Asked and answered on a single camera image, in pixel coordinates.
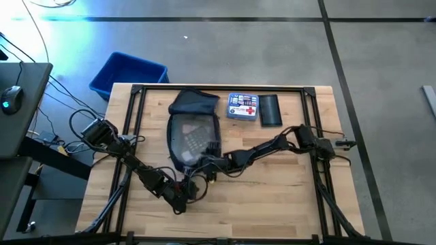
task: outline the butcher block tabletop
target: butcher block tabletop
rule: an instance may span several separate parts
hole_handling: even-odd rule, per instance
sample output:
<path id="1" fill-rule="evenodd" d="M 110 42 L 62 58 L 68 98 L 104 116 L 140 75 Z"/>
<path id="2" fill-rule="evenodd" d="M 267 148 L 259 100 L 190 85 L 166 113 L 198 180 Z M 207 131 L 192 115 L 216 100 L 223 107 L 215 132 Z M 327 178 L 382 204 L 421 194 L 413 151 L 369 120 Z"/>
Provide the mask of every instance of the butcher block tabletop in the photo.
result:
<path id="1" fill-rule="evenodd" d="M 256 121 L 226 118 L 228 95 L 233 92 L 234 85 L 211 86 L 220 88 L 205 92 L 221 98 L 215 111 L 219 117 L 222 152 L 249 149 L 272 139 L 285 127 L 304 123 L 302 102 L 298 93 L 262 92 L 249 89 L 244 92 L 238 91 L 238 93 L 254 95 L 278 95 L 283 126 L 262 128 L 259 117 Z M 106 111 L 106 119 L 120 132 L 123 130 L 131 87 L 132 84 L 115 84 Z M 271 86 L 254 87 L 270 88 Z M 139 132 L 139 135 L 145 137 L 145 141 L 138 143 L 136 151 L 136 156 L 146 165 L 174 167 L 169 158 L 166 130 L 170 117 L 168 106 L 179 92 L 179 90 L 159 88 L 146 91 Z M 315 86 L 315 92 L 323 129 L 341 131 L 332 88 Z M 129 127 L 130 133 L 134 129 L 138 102 L 139 96 L 136 96 Z M 314 122 L 309 99 L 308 104 L 311 122 Z M 338 138 L 338 135 L 325 133 L 324 137 Z M 288 140 L 296 143 L 293 135 L 289 135 Z M 343 151 L 337 151 L 337 154 L 346 156 Z M 104 156 L 105 154 L 97 153 L 95 161 Z M 116 159 L 106 158 L 92 169 L 76 230 L 87 228 L 106 205 L 115 163 Z M 334 159 L 331 161 L 330 172 L 338 206 L 355 229 L 364 233 L 349 163 L 343 159 Z M 178 172 L 178 179 L 182 178 L 182 173 Z M 199 195 L 201 195 L 204 181 L 198 178 L 196 182 L 200 187 Z M 333 234 L 331 212 L 325 202 L 324 205 L 328 230 Z M 112 213 L 110 231 L 115 231 L 118 212 L 119 203 Z M 239 178 L 218 174 L 217 181 L 209 185 L 206 197 L 189 204 L 186 213 L 181 215 L 175 215 L 171 206 L 163 198 L 157 199 L 148 192 L 134 174 L 129 187 L 123 235 L 128 231 L 134 231 L 138 236 L 179 238 L 307 239 L 312 234 L 321 235 L 309 155 L 277 152 L 255 161 Z"/>

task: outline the black mouse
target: black mouse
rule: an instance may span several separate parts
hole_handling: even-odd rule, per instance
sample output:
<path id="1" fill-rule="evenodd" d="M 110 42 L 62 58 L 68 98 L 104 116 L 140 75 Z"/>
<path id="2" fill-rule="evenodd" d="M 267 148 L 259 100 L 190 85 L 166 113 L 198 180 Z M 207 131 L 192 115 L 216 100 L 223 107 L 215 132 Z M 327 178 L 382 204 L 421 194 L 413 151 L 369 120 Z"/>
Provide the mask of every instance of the black mouse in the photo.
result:
<path id="1" fill-rule="evenodd" d="M 3 91 L 0 98 L 0 106 L 7 115 L 15 114 L 21 108 L 24 92 L 20 86 L 12 86 Z"/>

